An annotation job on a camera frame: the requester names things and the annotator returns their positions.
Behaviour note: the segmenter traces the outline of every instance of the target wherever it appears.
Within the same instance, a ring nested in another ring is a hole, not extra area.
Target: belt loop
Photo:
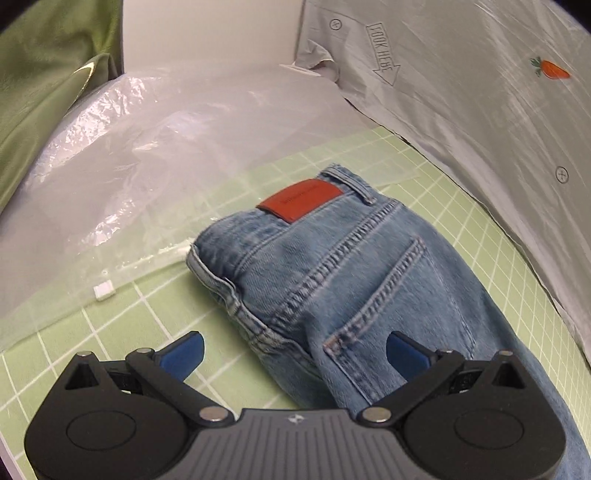
[[[357,175],[345,167],[333,163],[320,172],[320,174],[333,177],[353,189],[367,205],[373,205],[376,197],[373,190],[367,186]]]

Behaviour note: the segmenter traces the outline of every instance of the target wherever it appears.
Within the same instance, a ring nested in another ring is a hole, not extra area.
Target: screw
[[[228,412],[227,409],[217,406],[204,407],[199,411],[199,416],[207,421],[222,421],[225,420],[228,415],[230,415],[230,412]]]
[[[371,423],[383,423],[392,417],[392,412],[383,407],[366,408],[361,416]]]

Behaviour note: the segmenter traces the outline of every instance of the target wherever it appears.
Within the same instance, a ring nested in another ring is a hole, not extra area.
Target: logo
[[[334,18],[330,21],[329,25],[332,30],[340,30],[340,28],[343,26],[343,22],[341,22],[341,20],[338,18]]]
[[[564,167],[557,167],[556,180],[558,180],[560,183],[567,183],[569,180],[569,171]]]
[[[299,413],[295,413],[295,414],[287,417],[287,420],[292,422],[294,425],[298,425],[298,424],[302,423],[305,419],[306,418],[303,417],[302,415],[300,415]]]
[[[392,50],[386,29],[381,23],[368,25],[365,27],[369,35],[369,41],[374,49],[375,60],[378,63],[378,69],[374,72],[387,84],[394,85],[400,65],[394,64],[392,59]]]
[[[542,60],[541,57],[536,57],[534,59],[530,59],[530,62],[535,67],[535,74],[538,77],[541,77],[542,73],[544,73],[544,75],[552,80],[564,80],[570,78],[569,72],[561,69],[558,65],[552,63],[551,61]]]

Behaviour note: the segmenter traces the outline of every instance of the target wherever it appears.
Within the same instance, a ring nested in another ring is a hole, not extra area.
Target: crosshair symbol
[[[564,167],[556,168],[556,180],[560,183],[567,183],[569,180],[569,172]]]

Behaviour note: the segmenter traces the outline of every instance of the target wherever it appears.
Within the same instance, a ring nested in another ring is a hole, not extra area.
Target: orange carrot
[[[549,79],[557,80],[557,79],[568,79],[570,78],[570,73],[564,69],[561,69],[558,65],[552,63],[548,60],[542,60],[541,57],[536,57],[534,59],[530,59],[531,64],[536,68],[536,75],[539,77],[542,75],[546,75]]]

